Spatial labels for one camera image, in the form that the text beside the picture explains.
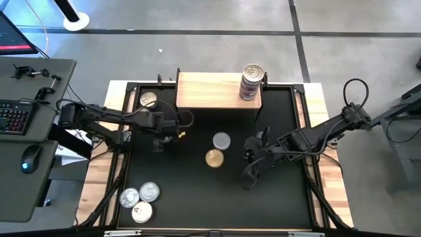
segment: metal can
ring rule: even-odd
[[[157,106],[157,95],[153,92],[145,92],[140,96],[140,105],[149,109]]]
[[[158,199],[160,190],[154,182],[146,182],[140,187],[139,194],[142,201],[152,202]]]
[[[128,188],[120,195],[120,204],[122,207],[134,207],[139,201],[139,192],[135,188]]]
[[[241,76],[240,98],[246,101],[254,100],[262,84],[263,77],[264,70],[261,66],[256,64],[247,65],[243,69],[243,75]]]
[[[133,207],[132,218],[137,223],[145,223],[152,217],[152,213],[152,205],[141,201]]]
[[[206,153],[206,163],[212,168],[219,168],[224,162],[224,154],[218,149],[212,149]]]

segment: monitor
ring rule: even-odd
[[[0,11],[0,55],[30,53],[38,53],[38,50]]]

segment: can top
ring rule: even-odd
[[[128,188],[120,195],[121,206],[125,208],[134,207],[139,201],[139,192],[135,188]]]
[[[218,149],[212,149],[206,153],[206,163],[212,168],[221,167],[224,162],[224,154]]]
[[[159,197],[159,187],[154,182],[146,182],[140,187],[139,194],[143,201],[155,201]]]
[[[257,64],[250,64],[243,69],[243,76],[250,82],[259,82],[263,79],[264,70]]]
[[[132,209],[132,218],[137,223],[145,223],[152,217],[152,206],[146,201],[141,201]]]
[[[228,149],[231,144],[231,138],[225,132],[219,132],[215,134],[215,136],[213,136],[212,141],[213,146],[221,151]]]
[[[157,100],[157,95],[153,92],[146,92],[142,94],[140,97],[140,104],[145,107],[152,107],[155,105],[155,103],[152,103],[153,101]]]

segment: gray desk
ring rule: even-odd
[[[52,78],[45,78],[41,75],[34,78],[22,76],[19,80],[11,78],[14,73],[13,64],[30,66],[35,71],[46,68],[50,74],[61,77],[61,81],[54,85],[55,93],[49,94],[45,98],[46,101],[50,102],[50,106],[55,108],[55,103],[62,99],[66,92],[76,61],[70,59],[0,57],[0,99],[34,99],[40,88],[49,87],[53,83]],[[56,114],[52,109],[39,106],[25,136],[0,135],[0,141],[44,142],[47,140],[55,116]]]
[[[60,76],[62,80],[55,84],[55,93],[45,98],[50,102],[50,106],[55,107],[56,102],[64,96],[76,61],[0,57],[0,99],[34,99],[40,88],[49,87],[53,82],[52,78],[41,75],[34,78],[23,76],[19,80],[11,78],[14,73],[12,64],[30,66],[36,71],[46,68],[50,74]],[[77,142],[81,142],[57,126],[53,126],[55,116],[53,110],[40,105],[25,136],[0,135],[0,221],[28,222],[35,207],[43,202],[42,197],[48,188],[46,184],[48,184],[51,165],[59,144],[57,141],[62,137],[70,136]],[[69,138],[64,140],[69,144],[77,143]],[[37,142],[43,146],[38,168],[32,174],[24,174],[20,170],[22,154],[28,146]]]

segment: keyboard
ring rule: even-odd
[[[30,101],[0,99],[0,134],[24,136],[37,104]]]

